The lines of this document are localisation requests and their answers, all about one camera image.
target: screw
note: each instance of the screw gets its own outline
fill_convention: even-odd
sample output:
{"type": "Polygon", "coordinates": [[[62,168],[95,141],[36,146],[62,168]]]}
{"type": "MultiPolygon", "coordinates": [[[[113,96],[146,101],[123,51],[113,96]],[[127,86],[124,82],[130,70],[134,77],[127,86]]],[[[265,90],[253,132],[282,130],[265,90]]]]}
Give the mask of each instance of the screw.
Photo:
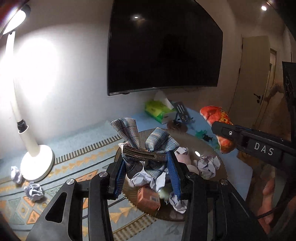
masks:
{"type": "Polygon", "coordinates": [[[68,180],[66,181],[66,183],[67,183],[68,185],[72,185],[72,184],[74,183],[74,179],[73,179],[73,178],[70,178],[70,179],[68,179],[68,180]]]}
{"type": "Polygon", "coordinates": [[[99,176],[100,177],[106,177],[106,176],[108,176],[108,172],[100,172],[99,176]]]}
{"type": "Polygon", "coordinates": [[[189,177],[189,178],[193,178],[194,175],[195,175],[194,172],[188,172],[188,173],[186,173],[186,176],[189,177]]]}
{"type": "Polygon", "coordinates": [[[228,180],[226,180],[226,179],[221,179],[221,180],[220,180],[220,183],[221,183],[222,185],[226,186],[226,185],[228,184],[228,180]]]}

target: finger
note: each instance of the finger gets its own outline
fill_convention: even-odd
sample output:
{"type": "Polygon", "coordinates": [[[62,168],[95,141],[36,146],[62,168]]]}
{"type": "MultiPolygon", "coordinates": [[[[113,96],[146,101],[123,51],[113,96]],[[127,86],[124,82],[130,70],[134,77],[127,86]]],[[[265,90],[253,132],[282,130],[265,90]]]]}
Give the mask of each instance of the finger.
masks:
{"type": "Polygon", "coordinates": [[[272,178],[266,183],[265,188],[262,191],[263,195],[268,195],[271,192],[273,192],[274,186],[275,186],[275,178],[272,178]]]}
{"type": "MultiPolygon", "coordinates": [[[[259,208],[258,210],[258,215],[263,214],[262,208],[259,208]]],[[[264,220],[264,218],[260,218],[258,219],[258,222],[260,223],[260,225],[262,226],[263,230],[265,231],[265,233],[269,233],[271,228],[269,226],[269,224],[267,224],[264,220]]]]}
{"type": "MultiPolygon", "coordinates": [[[[265,207],[262,206],[262,207],[260,207],[259,210],[258,210],[258,216],[261,215],[261,214],[264,214],[264,213],[266,213],[266,212],[268,212],[268,211],[270,211],[270,210],[268,210],[268,209],[266,208],[266,206],[265,206],[265,207]]],[[[268,215],[268,216],[266,216],[266,217],[261,218],[260,220],[264,220],[264,222],[265,222],[266,224],[270,224],[271,221],[273,220],[273,218],[274,218],[274,214],[272,213],[272,214],[270,214],[270,215],[268,215]]]]}
{"type": "MultiPolygon", "coordinates": [[[[273,193],[266,195],[263,197],[263,201],[262,201],[262,214],[263,213],[267,213],[272,209],[272,196],[273,193]]],[[[267,224],[269,224],[274,218],[273,213],[264,217],[264,220],[267,224]]]]}

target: orange box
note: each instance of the orange box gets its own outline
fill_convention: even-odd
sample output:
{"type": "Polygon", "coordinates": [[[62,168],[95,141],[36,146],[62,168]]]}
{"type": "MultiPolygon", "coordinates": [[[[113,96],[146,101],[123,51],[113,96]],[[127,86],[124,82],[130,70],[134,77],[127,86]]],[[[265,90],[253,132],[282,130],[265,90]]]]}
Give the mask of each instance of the orange box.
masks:
{"type": "Polygon", "coordinates": [[[141,187],[138,190],[138,205],[147,207],[151,210],[157,210],[160,207],[160,200],[158,193],[150,188],[141,187]]]}

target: cable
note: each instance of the cable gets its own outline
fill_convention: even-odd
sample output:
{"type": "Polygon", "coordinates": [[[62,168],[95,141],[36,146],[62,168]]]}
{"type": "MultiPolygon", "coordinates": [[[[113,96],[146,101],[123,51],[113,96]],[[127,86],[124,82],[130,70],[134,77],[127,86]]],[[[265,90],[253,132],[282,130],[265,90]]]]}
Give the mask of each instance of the cable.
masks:
{"type": "Polygon", "coordinates": [[[268,211],[268,212],[266,212],[266,213],[264,213],[264,214],[261,214],[261,215],[257,216],[256,218],[257,218],[257,219],[261,219],[261,218],[264,218],[264,217],[266,217],[266,216],[272,214],[272,213],[273,213],[275,210],[277,210],[278,208],[287,205],[291,200],[292,200],[292,198],[289,199],[289,200],[286,200],[286,201],[284,201],[284,202],[282,202],[282,203],[280,203],[277,207],[271,209],[270,211],[268,211]]]}

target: crumpled paper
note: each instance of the crumpled paper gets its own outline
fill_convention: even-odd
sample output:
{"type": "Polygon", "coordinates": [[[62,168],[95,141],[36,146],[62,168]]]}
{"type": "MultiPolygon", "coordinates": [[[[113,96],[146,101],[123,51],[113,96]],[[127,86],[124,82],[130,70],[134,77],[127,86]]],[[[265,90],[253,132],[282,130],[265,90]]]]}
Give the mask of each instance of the crumpled paper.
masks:
{"type": "Polygon", "coordinates": [[[163,173],[156,179],[149,175],[147,172],[145,172],[144,169],[134,175],[131,179],[128,179],[128,184],[130,187],[141,187],[146,184],[150,184],[150,188],[156,192],[158,192],[162,187],[165,186],[165,180],[166,180],[166,175],[168,174],[168,169],[166,168],[163,173]]]}
{"type": "Polygon", "coordinates": [[[25,186],[24,192],[32,201],[38,201],[44,196],[41,186],[39,184],[34,184],[34,182],[30,182],[28,186],[25,186]]]}
{"type": "Polygon", "coordinates": [[[218,157],[201,156],[197,163],[197,168],[200,171],[200,176],[203,179],[209,180],[216,176],[216,170],[220,168],[221,162],[218,157]]]}
{"type": "Polygon", "coordinates": [[[11,167],[10,177],[11,177],[11,180],[16,184],[22,183],[22,173],[16,166],[11,167]]]}
{"type": "Polygon", "coordinates": [[[177,195],[174,192],[170,193],[170,204],[179,213],[185,213],[187,210],[188,200],[178,201],[177,195]]]}
{"type": "Polygon", "coordinates": [[[183,154],[183,155],[189,155],[189,151],[187,147],[178,147],[178,149],[174,152],[176,154],[183,154]]]}

